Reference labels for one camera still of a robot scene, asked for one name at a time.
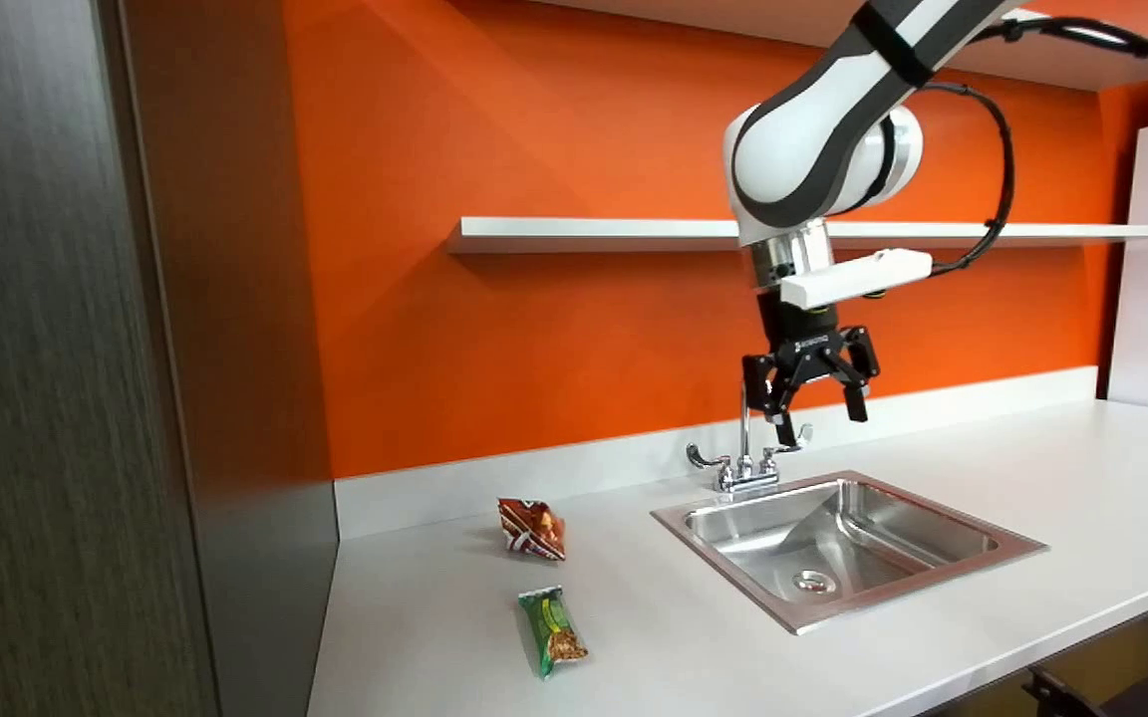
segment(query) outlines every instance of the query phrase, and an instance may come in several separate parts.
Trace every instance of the black cable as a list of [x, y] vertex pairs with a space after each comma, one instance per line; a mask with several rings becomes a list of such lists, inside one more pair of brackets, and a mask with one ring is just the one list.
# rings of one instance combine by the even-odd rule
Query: black cable
[[1028, 33], [1051, 34], [1051, 38], [1072, 38], [1072, 44], [1090, 44], [1090, 48], [1103, 48], [1103, 52], [1123, 52], [1123, 57], [1143, 57], [1148, 60], [1148, 34], [1127, 33], [1119, 25], [1103, 25], [1092, 16], [1023, 16], [1023, 19], [1001, 19], [986, 33], [973, 34], [973, 44], [979, 38], [1003, 38], [1018, 44]]
[[938, 277], [938, 273], [953, 273], [953, 271], [973, 268], [973, 262], [1003, 236], [1010, 215], [1011, 215], [1011, 196], [1018, 196], [1018, 150], [1011, 150], [1010, 114], [1001, 110], [997, 100], [973, 92], [967, 85], [942, 85], [942, 78], [933, 78], [933, 85], [926, 85], [926, 86], [929, 86], [929, 92], [949, 92], [949, 97], [967, 97], [967, 100], [978, 100], [978, 104], [987, 110], [987, 119], [997, 125], [997, 131], [1001, 131], [1001, 150], [1003, 150], [1003, 183], [1001, 183], [997, 215], [986, 222], [986, 236], [979, 236], [962, 259], [933, 268], [933, 277]]

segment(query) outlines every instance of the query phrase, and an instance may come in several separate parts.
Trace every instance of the sink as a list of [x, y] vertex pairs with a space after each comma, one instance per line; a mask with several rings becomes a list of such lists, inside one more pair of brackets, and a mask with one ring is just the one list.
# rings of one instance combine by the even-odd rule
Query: sink
[[792, 633], [1046, 551], [856, 470], [655, 518]]

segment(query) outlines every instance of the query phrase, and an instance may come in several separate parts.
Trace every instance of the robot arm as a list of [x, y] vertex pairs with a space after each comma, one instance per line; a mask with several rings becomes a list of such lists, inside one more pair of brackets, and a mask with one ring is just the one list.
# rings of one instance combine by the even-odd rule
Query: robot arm
[[864, 325], [837, 325], [837, 304], [933, 273], [926, 252], [834, 262], [824, 215], [913, 178], [926, 139], [901, 104], [1018, 4], [868, 0], [815, 73], [731, 125], [731, 203], [769, 337], [769, 353], [743, 360], [743, 394], [784, 451], [797, 446], [791, 401], [815, 377], [837, 377], [848, 420], [864, 424], [881, 366]]

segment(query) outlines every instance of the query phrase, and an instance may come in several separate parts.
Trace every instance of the snack wrapper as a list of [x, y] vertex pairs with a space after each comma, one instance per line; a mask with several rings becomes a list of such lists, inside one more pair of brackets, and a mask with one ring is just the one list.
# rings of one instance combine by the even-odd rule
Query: snack wrapper
[[500, 527], [514, 554], [566, 556], [566, 522], [547, 502], [500, 499]]
[[536, 651], [540, 651], [540, 673], [549, 678], [553, 670], [591, 657], [585, 645], [573, 633], [571, 608], [562, 601], [559, 586], [517, 595]]

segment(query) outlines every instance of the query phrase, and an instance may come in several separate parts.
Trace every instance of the white countertop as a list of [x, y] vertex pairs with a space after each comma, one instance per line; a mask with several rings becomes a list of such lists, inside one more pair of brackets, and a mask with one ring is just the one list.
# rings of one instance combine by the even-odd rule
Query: white countertop
[[[559, 567], [505, 554], [494, 518], [385, 528], [340, 551], [311, 717], [921, 714], [1148, 612], [1143, 405], [1083, 400], [784, 470], [864, 470], [1048, 551], [792, 639], [651, 518], [711, 499], [694, 479], [553, 502]], [[566, 591], [585, 665], [536, 673], [514, 605], [536, 586]]]

